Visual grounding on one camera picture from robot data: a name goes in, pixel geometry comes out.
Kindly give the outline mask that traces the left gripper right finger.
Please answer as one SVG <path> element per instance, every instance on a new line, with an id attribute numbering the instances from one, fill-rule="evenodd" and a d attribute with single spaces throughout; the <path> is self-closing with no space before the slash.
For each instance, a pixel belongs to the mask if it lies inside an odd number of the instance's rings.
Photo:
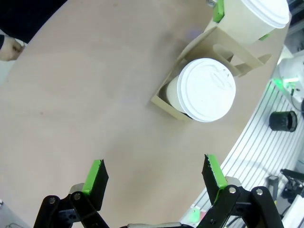
<path id="1" fill-rule="evenodd" d="M 241 217 L 248 228 L 282 228 L 280 214 L 265 186 L 245 190 L 229 184 L 215 155 L 205 154 L 202 175 L 211 202 L 199 228 L 222 228 L 230 216 Z"/>

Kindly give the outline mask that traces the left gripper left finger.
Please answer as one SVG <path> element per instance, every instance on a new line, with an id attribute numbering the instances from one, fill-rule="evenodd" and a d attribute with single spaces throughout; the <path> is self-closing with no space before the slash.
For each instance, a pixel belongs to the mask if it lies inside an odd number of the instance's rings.
<path id="1" fill-rule="evenodd" d="M 77 222 L 85 228 L 109 227 L 99 214 L 108 179 L 104 160 L 95 160 L 80 190 L 63 199 L 55 195 L 43 199 L 34 227 L 71 228 Z"/>

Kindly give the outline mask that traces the person's right hand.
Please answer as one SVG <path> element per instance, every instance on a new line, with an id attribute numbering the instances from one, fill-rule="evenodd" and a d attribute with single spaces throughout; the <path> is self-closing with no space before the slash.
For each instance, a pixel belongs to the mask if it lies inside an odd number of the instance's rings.
<path id="1" fill-rule="evenodd" d="M 17 60 L 17 58 L 23 52 L 24 48 L 25 45 L 22 46 L 16 39 L 4 36 L 4 41 L 0 48 L 0 60 Z"/>

